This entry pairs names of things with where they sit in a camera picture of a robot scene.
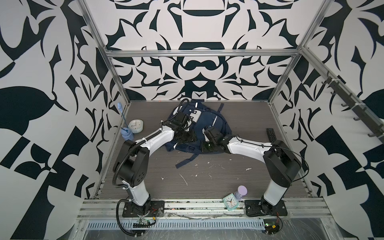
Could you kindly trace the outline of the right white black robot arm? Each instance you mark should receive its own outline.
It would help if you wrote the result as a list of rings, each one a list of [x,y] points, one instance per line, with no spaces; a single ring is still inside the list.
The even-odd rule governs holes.
[[[214,127],[204,130],[204,135],[208,139],[202,145],[204,153],[242,155],[266,165],[271,180],[261,198],[261,206],[265,209],[271,209],[280,203],[302,169],[302,163],[298,159],[300,155],[294,153],[282,141],[276,140],[273,143],[248,141],[235,135],[224,135]]]

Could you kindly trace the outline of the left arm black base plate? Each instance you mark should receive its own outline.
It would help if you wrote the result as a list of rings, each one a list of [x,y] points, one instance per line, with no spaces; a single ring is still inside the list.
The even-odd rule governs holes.
[[[126,202],[124,205],[123,218],[147,217],[153,214],[162,214],[165,208],[165,201],[147,201],[143,206],[133,202]]]

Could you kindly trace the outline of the right circuit board green light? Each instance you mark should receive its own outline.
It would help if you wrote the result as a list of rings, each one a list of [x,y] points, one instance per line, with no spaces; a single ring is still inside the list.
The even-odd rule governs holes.
[[[275,220],[267,220],[265,222],[265,229],[262,231],[266,235],[275,235],[283,228],[283,221],[280,218]]]

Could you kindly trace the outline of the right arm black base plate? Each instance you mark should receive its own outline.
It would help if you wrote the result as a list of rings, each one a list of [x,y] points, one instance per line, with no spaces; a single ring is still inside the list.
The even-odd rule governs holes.
[[[283,200],[280,200],[275,206],[267,202],[265,199],[261,200],[245,200],[245,212],[248,217],[261,217],[261,216],[287,216],[288,211]]]

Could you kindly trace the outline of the left small circuit board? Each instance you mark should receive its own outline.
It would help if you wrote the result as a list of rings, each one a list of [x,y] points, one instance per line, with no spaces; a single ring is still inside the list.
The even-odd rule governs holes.
[[[155,218],[153,218],[152,221],[140,219],[137,223],[133,223],[133,229],[150,228],[151,226],[154,226],[156,223],[157,221]]]

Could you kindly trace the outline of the purple lidded small bottle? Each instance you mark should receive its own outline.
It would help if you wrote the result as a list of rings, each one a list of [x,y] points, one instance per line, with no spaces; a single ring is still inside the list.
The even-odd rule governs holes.
[[[234,193],[235,198],[240,201],[248,193],[248,189],[245,186],[239,186]]]

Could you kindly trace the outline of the small green alarm clock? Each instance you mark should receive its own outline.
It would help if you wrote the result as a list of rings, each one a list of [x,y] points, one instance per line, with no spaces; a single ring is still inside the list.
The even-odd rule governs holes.
[[[223,203],[228,211],[232,211],[239,206],[239,201],[236,199],[233,193],[223,198]]]

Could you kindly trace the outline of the black tv remote control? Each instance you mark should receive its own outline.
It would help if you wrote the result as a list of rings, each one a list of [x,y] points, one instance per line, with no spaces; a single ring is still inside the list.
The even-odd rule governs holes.
[[[267,128],[267,136],[270,143],[274,143],[277,140],[275,130],[273,128]]]

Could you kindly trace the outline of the light blue round wall clock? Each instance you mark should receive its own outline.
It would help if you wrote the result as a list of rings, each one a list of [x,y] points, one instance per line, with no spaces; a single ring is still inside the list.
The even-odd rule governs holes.
[[[141,133],[144,129],[144,121],[140,119],[132,120],[129,122],[128,128],[133,134]]]

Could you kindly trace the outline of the navy blue student backpack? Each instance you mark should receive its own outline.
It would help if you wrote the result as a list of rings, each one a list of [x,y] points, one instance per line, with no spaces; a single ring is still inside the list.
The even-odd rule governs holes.
[[[174,140],[165,144],[168,152],[178,150],[180,152],[190,153],[192,156],[176,164],[176,168],[179,169],[186,164],[192,162],[199,155],[215,155],[215,154],[203,154],[202,143],[207,142],[207,137],[204,136],[204,130],[209,127],[215,127],[222,134],[232,134],[232,130],[228,124],[228,121],[222,115],[224,104],[221,103],[217,110],[214,110],[203,104],[201,101],[189,101],[182,100],[178,107],[173,109],[168,119],[174,116],[177,112],[183,112],[190,116],[193,121],[193,130],[197,136],[197,140],[193,143],[178,144]]]

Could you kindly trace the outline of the wall mounted hook rail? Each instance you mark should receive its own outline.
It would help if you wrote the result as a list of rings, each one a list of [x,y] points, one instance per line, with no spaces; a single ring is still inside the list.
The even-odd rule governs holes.
[[[343,101],[341,106],[346,110],[352,110],[356,115],[354,121],[362,121],[371,131],[368,136],[379,139],[383,144],[384,122],[341,79],[333,78],[329,71],[321,76],[325,79],[322,86],[328,86],[333,90],[329,102],[330,112],[332,112],[334,98],[338,96]]]

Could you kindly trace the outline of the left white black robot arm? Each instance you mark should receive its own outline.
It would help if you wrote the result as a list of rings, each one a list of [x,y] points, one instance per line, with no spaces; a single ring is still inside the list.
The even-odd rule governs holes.
[[[171,142],[177,134],[191,135],[192,123],[190,116],[178,112],[169,120],[162,122],[161,127],[150,135],[137,141],[126,141],[127,151],[116,160],[112,178],[113,187],[129,192],[136,206],[146,205],[150,200],[150,194],[146,189],[144,179],[148,172],[151,154]]]

